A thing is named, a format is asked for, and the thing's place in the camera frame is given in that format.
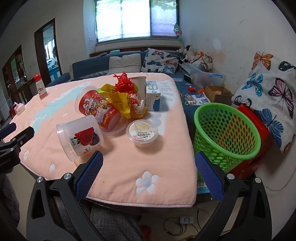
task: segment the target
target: strawberry label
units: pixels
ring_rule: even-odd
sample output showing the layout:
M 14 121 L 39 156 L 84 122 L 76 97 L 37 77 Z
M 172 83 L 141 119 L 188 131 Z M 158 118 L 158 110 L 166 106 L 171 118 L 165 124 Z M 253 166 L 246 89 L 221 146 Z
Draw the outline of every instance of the strawberry label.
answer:
M 90 90 L 82 97 L 79 111 L 84 115 L 93 115 L 99 125 L 106 129 L 113 116 L 118 113 L 118 110 L 96 90 Z
M 82 156 L 96 148 L 100 143 L 100 137 L 98 133 L 94 131 L 93 127 L 71 135 L 69 140 L 78 156 Z

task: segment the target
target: green plastic basket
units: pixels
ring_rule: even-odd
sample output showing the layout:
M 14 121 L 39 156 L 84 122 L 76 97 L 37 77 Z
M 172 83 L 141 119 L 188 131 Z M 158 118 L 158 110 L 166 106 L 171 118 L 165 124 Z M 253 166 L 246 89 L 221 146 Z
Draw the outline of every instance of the green plastic basket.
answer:
M 204 104 L 195 111 L 194 122 L 194 154 L 203 151 L 224 172 L 255 157 L 260 150 L 257 128 L 248 117 L 231 106 Z

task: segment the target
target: red lid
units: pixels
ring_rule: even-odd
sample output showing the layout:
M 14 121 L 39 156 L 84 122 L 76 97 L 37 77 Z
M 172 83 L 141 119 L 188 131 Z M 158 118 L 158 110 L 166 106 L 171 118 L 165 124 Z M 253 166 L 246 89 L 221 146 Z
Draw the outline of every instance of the red lid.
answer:
M 34 76 L 34 80 L 37 82 L 37 81 L 39 81 L 39 80 L 41 80 L 41 75 L 40 74 L 36 74 L 35 76 Z

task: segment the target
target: power strip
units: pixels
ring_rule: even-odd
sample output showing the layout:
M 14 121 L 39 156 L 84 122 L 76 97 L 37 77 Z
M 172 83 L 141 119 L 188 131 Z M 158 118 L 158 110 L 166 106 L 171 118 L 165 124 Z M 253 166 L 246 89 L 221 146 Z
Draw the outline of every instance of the power strip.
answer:
M 188 217 L 188 216 L 180 217 L 180 223 L 181 224 L 190 224 L 190 223 L 193 223 L 193 217 Z

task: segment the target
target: butterfly pillow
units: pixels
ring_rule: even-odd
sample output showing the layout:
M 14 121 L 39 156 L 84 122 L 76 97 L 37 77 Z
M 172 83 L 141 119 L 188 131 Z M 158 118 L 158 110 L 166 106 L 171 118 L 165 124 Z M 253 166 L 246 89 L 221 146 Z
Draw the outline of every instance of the butterfly pillow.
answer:
M 257 52 L 249 78 L 232 97 L 250 107 L 286 152 L 296 133 L 294 105 L 296 67 L 269 53 Z
M 174 74 L 178 64 L 176 55 L 148 48 L 141 72 Z

